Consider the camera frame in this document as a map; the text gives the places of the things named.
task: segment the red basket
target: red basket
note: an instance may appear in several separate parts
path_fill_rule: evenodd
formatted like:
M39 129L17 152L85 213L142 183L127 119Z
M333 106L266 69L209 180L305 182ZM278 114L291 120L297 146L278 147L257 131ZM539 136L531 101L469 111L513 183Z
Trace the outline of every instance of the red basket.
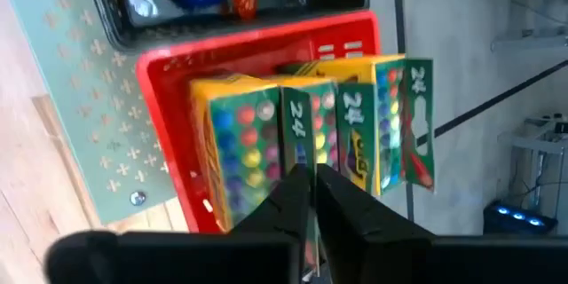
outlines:
M136 70L140 89L190 231L220 232L203 204L209 197L193 147L189 80L219 72L270 75L275 66L289 62L379 52L376 17L372 12L355 12L211 37L142 55Z

